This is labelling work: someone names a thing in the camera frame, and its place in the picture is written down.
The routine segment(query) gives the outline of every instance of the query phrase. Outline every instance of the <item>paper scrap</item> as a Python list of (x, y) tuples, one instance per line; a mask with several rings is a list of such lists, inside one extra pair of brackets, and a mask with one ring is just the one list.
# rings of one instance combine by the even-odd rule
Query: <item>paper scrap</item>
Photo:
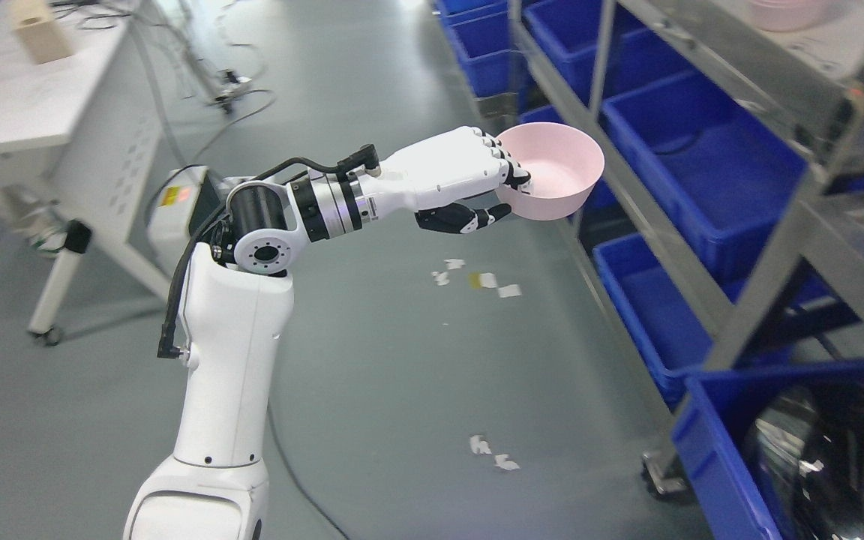
[(522, 296), (522, 287), (517, 286), (517, 284), (511, 284), (511, 286), (498, 287), (498, 297), (500, 298), (508, 298), (512, 296)]
[(518, 463), (515, 463), (513, 460), (509, 459), (508, 454), (498, 454), (495, 457), (495, 466), (502, 469), (503, 471), (515, 471), (521, 469), (518, 466)]
[(483, 272), (479, 274), (479, 283), (487, 290), (493, 290), (495, 287), (498, 287), (498, 281), (495, 280), (495, 274), (491, 274), (490, 272)]
[(469, 438), (469, 447), (474, 455), (491, 455), (489, 441), (482, 438), (482, 435), (472, 435)]

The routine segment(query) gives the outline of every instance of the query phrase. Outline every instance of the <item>grey floor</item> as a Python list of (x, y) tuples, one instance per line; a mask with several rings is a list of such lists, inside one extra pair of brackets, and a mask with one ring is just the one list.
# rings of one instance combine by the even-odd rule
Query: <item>grey floor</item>
[[(205, 156), (223, 174), (328, 163), (365, 143), (387, 156), (478, 122), (425, 2), (247, 0), (226, 24), (267, 55), (258, 86), (277, 103)], [(170, 109), (186, 154), (221, 122), (192, 100)], [(172, 166), (164, 148), (154, 178)], [(453, 257), (467, 267), (436, 286), (430, 273)], [(162, 305), (98, 250), (59, 314), (65, 341), (31, 345), (48, 271), (1, 236), (0, 538), (118, 538), (171, 451), (185, 373), (155, 358)], [(482, 271), (523, 295), (470, 288), (467, 272)], [(638, 452), (658, 431), (558, 224), (509, 218), (456, 237), (402, 214), (316, 244), (294, 275), (271, 403), (299, 478), (351, 538), (710, 537), (697, 506), (656, 502), (641, 483)], [(474, 457), (470, 434), (521, 469)], [(266, 439), (265, 537), (337, 538)]]

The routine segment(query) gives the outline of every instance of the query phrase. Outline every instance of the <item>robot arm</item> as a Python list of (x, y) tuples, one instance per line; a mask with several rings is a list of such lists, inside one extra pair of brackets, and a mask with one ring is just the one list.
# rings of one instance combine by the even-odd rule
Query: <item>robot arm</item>
[[(274, 175), (303, 164), (289, 181)], [(269, 494), (261, 458), (275, 351), (293, 306), (285, 269), (313, 242), (397, 209), (418, 225), (469, 233), (510, 212), (455, 202), (530, 177), (474, 127), (412, 144), (388, 160), (366, 146), (334, 167), (293, 158), (238, 184), (193, 233), (169, 291), (158, 355), (188, 368), (170, 457), (142, 484), (124, 540), (257, 540)], [(177, 319), (188, 334), (174, 344)]]
[[(422, 229), (471, 233), (511, 209), (472, 209), (456, 201), (503, 184), (524, 192), (531, 187), (529, 173), (500, 141), (477, 127), (422, 140), (384, 161), (369, 145), (336, 167), (301, 158), (286, 164), (305, 164), (308, 172), (287, 185), (270, 181), (271, 175), (264, 173), (233, 189), (227, 202), (230, 226), (213, 244), (234, 247), (217, 260), (257, 274), (275, 274), (287, 269), (309, 243), (362, 229), (398, 209), (415, 212)], [(273, 171), (282, 169), (280, 165)]]

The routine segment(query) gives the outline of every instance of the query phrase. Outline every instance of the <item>white table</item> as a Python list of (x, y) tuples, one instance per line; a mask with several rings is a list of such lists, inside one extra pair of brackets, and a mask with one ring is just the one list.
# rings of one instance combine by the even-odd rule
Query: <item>white table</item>
[[(140, 5), (145, 17), (158, 19), (152, 0), (117, 5)], [(75, 54), (33, 64), (11, 34), (8, 11), (0, 0), (0, 187), (25, 185), (63, 218), (85, 223), (100, 249), (165, 298), (168, 277), (128, 242), (161, 136), (148, 77), (128, 37), (138, 23), (106, 19), (116, 28), (79, 30), (85, 15), (70, 15), (59, 23)], [(59, 263), (62, 255), (28, 327), (35, 335), (53, 327), (68, 289), (53, 283)]]

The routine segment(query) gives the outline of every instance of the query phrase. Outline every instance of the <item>wheel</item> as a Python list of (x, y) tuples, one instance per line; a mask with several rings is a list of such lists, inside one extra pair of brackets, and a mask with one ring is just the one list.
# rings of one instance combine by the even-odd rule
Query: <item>wheel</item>
[(35, 345), (39, 345), (42, 347), (54, 347), (55, 345), (59, 345), (59, 342), (62, 341), (63, 338), (62, 328), (52, 327), (49, 328), (48, 331), (45, 331), (43, 334), (33, 334), (33, 338), (35, 341)]
[(652, 475), (649, 474), (649, 468), (645, 463), (642, 463), (641, 476), (642, 482), (645, 483), (646, 491), (648, 491), (649, 495), (651, 495), (655, 500), (661, 500), (663, 503), (669, 503), (669, 505), (676, 506), (690, 506), (694, 505), (694, 503), (698, 503), (698, 499), (695, 498), (692, 489), (685, 489), (682, 491), (659, 491), (656, 483), (652, 479)]

